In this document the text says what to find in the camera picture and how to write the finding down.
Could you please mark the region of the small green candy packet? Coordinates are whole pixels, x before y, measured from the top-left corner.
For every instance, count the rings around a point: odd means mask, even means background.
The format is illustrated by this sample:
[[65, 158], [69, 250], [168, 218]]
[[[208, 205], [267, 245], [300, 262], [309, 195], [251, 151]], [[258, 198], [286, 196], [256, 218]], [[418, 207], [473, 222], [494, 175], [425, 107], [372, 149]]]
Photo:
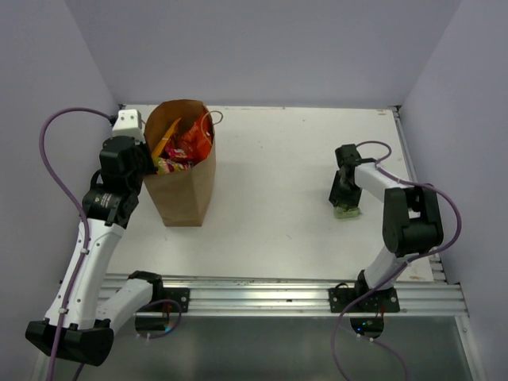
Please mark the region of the small green candy packet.
[[356, 218], [361, 215], [361, 209], [358, 206], [334, 206], [333, 215], [337, 219]]

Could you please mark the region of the orange Kettle chips bag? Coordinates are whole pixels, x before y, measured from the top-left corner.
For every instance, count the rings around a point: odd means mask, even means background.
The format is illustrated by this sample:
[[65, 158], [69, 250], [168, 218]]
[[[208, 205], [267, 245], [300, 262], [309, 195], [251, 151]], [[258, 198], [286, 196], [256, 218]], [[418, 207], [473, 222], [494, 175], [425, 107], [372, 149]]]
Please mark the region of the orange Kettle chips bag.
[[179, 122], [181, 121], [181, 117], [175, 119], [171, 126], [168, 128], [168, 130], [166, 131], [166, 133], [163, 135], [163, 137], [161, 138], [161, 140], [159, 141], [159, 143], [156, 145], [156, 147], [153, 149], [152, 151], [152, 158], [158, 158], [160, 156], [160, 154], [163, 152], [164, 150], [164, 147], [166, 145], [166, 143], [169, 141], [169, 139], [171, 138], [171, 136], [174, 134]]

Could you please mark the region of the colourful fruit candy packet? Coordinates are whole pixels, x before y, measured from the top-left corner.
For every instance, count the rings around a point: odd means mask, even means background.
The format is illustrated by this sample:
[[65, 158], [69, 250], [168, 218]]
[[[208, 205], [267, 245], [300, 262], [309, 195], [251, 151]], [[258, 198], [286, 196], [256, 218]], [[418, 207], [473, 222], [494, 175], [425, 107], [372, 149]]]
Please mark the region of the colourful fruit candy packet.
[[156, 158], [153, 160], [153, 163], [157, 169], [158, 175], [166, 175], [173, 172], [181, 172], [181, 171], [187, 171], [193, 167], [192, 162], [175, 162], [173, 160], [164, 159], [164, 158]]

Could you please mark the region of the pink silver chips bag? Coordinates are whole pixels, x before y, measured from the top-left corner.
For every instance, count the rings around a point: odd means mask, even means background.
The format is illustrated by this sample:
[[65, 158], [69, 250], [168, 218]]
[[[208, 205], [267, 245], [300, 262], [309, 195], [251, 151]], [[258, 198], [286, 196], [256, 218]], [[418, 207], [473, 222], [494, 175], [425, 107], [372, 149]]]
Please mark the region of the pink silver chips bag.
[[192, 148], [167, 148], [166, 153], [171, 161], [178, 163], [197, 163], [199, 155]]

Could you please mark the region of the brown paper bag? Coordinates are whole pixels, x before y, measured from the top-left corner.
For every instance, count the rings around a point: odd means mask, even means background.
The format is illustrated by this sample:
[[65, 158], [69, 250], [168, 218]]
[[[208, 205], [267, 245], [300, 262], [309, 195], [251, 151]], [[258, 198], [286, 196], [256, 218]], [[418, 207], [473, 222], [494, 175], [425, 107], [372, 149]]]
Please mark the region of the brown paper bag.
[[[149, 115], [144, 132], [151, 154], [175, 119], [181, 117], [184, 126], [191, 127], [204, 112], [210, 112], [215, 138], [212, 112], [203, 102], [180, 99], [158, 105]], [[166, 143], [160, 158], [169, 159], [166, 149], [175, 147], [174, 135], [175, 133]], [[216, 170], [214, 138], [208, 157], [198, 164], [193, 164], [191, 169], [166, 175], [155, 173], [144, 178], [148, 193], [167, 227], [202, 225], [214, 189]]]

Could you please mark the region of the cassava chips bag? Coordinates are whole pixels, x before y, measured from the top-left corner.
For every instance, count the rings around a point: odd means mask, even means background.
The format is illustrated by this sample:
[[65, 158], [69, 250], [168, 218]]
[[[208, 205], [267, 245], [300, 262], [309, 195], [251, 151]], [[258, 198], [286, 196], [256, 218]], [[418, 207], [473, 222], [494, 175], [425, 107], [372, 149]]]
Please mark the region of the cassava chips bag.
[[198, 155], [199, 161], [205, 160], [211, 152], [213, 145], [213, 123], [210, 112], [204, 112], [192, 124], [185, 127], [182, 122], [177, 126], [174, 135], [175, 148], [192, 148]]

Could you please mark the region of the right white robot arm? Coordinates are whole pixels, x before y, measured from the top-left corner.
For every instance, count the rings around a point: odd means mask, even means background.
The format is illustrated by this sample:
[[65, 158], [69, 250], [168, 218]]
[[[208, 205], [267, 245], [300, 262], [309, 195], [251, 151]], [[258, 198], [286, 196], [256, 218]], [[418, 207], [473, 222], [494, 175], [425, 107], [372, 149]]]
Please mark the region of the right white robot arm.
[[363, 158], [355, 144], [340, 146], [335, 156], [338, 170], [329, 194], [335, 217], [358, 217], [362, 192], [367, 191], [383, 203], [383, 247], [352, 287], [339, 283], [329, 289], [330, 309], [334, 313], [398, 312], [397, 278], [413, 258], [444, 239], [436, 193], [382, 173], [378, 160]]

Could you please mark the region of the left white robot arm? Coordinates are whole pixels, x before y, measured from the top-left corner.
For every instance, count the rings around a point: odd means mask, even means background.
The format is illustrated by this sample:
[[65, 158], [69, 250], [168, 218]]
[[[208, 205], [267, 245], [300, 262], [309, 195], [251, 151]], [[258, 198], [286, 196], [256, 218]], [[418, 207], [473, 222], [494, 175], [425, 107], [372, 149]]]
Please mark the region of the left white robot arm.
[[41, 321], [31, 321], [26, 339], [47, 356], [91, 366], [110, 353], [117, 331], [142, 307], [157, 311], [165, 301], [160, 275], [135, 271], [104, 304], [98, 296], [111, 256], [136, 209], [143, 179], [156, 169], [143, 139], [105, 140], [101, 167], [83, 197], [79, 234], [56, 298]]

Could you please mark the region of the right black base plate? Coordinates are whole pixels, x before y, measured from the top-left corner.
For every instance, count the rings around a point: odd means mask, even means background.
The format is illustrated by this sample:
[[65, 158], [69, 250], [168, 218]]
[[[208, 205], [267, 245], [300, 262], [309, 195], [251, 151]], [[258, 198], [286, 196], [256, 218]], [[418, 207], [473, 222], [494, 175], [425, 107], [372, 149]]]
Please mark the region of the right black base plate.
[[333, 314], [342, 313], [346, 307], [357, 300], [347, 313], [353, 314], [376, 314], [376, 313], [398, 313], [401, 308], [396, 290], [392, 287], [386, 290], [376, 291], [364, 297], [356, 293], [356, 289], [347, 283], [339, 283], [328, 289], [329, 308]]

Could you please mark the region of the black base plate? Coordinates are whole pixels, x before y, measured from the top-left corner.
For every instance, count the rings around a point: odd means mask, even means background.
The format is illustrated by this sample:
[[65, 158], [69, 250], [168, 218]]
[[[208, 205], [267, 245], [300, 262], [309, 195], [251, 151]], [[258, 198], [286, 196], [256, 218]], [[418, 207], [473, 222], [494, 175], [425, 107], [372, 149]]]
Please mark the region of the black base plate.
[[188, 312], [191, 300], [191, 289], [188, 287], [165, 287], [164, 293], [148, 305], [139, 307], [136, 312], [175, 313]]
[[376, 291], [364, 297], [356, 293], [356, 289], [347, 283], [339, 283], [328, 289], [329, 308], [333, 314], [342, 313], [346, 307], [357, 300], [347, 313], [353, 314], [376, 314], [376, 313], [398, 313], [401, 308], [396, 290], [392, 287], [386, 290]]

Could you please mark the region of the aluminium extrusion rail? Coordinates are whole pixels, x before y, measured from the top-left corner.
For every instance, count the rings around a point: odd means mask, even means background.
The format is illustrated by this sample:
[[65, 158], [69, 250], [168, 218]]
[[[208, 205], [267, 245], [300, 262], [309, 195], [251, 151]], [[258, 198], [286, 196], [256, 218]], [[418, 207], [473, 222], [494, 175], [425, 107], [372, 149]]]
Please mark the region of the aluminium extrusion rail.
[[[186, 288], [192, 317], [335, 317], [337, 298], [329, 280], [248, 279], [220, 277], [163, 277], [168, 289]], [[459, 286], [446, 283], [408, 283], [395, 286], [387, 301], [353, 312], [358, 317], [466, 317], [468, 308]]]

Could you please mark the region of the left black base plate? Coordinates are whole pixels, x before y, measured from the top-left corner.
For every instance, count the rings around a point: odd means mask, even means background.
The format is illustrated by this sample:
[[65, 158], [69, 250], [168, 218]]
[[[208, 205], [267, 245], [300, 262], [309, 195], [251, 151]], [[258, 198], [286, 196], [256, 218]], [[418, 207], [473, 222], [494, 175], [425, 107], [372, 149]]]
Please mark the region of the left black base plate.
[[148, 305], [139, 307], [136, 312], [175, 313], [188, 312], [191, 300], [191, 289], [188, 287], [165, 287], [164, 293]]

